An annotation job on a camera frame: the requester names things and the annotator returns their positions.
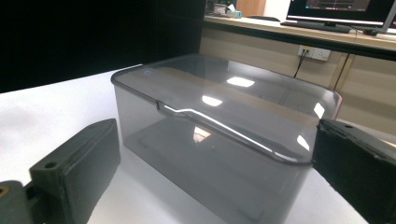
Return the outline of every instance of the power outlet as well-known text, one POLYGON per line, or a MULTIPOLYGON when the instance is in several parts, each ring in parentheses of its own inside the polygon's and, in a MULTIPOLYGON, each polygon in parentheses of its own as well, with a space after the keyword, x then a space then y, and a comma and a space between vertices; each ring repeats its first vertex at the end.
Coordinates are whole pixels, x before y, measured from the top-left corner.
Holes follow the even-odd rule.
POLYGON ((308 50, 308 52, 305 54, 305 58, 312 58, 314 48, 305 45, 300 45, 297 55, 301 56, 303 54, 303 50, 308 50))
POLYGON ((328 49, 314 49, 313 51, 313 59, 318 59, 325 62, 329 59, 330 51, 328 49))

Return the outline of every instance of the desk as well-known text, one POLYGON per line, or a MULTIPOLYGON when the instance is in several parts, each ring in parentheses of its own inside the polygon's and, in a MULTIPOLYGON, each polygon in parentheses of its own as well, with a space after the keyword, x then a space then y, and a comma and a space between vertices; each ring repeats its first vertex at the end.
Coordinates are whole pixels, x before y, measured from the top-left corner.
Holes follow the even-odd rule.
POLYGON ((279 22, 261 21, 249 18, 228 19, 205 17, 204 27, 251 35, 291 44, 309 45, 316 48, 336 50, 361 56, 396 61, 396 36, 385 38, 355 34, 337 34, 317 30, 282 26, 279 22))
MULTIPOLYGON (((0 94, 0 181, 27 184, 28 169, 61 143, 91 123, 118 119, 113 73, 0 94)), ((224 224, 122 145, 120 152, 121 165, 89 223, 224 224)), ((285 223, 365 221, 310 170, 285 223)))

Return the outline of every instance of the tissue box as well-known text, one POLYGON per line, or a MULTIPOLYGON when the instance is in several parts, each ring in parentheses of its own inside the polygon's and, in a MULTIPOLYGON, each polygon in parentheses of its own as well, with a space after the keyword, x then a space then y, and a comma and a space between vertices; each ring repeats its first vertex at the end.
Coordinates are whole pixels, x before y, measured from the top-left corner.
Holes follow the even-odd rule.
POLYGON ((241 19, 242 18, 242 12, 241 11, 228 11, 227 16, 230 18, 236 18, 236 19, 241 19))

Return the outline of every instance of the wooden desk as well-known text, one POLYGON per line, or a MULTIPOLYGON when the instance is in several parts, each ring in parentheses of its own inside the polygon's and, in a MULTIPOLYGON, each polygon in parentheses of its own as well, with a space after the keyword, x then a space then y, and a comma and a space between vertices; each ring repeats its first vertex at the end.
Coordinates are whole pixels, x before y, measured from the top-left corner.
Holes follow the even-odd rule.
POLYGON ((349 34, 282 26, 275 21, 261 21, 249 18, 228 19, 205 17, 204 27, 251 35, 291 44, 309 45, 316 48, 336 50, 378 59, 396 61, 396 36, 362 35, 355 31, 349 34))

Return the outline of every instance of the black wall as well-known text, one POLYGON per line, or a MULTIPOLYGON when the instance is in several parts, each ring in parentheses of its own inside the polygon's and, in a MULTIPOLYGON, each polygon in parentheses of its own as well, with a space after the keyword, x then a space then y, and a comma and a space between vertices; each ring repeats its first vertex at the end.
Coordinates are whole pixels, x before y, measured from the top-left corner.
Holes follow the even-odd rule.
POLYGON ((196 53, 205 0, 3 4, 0 92, 196 53))

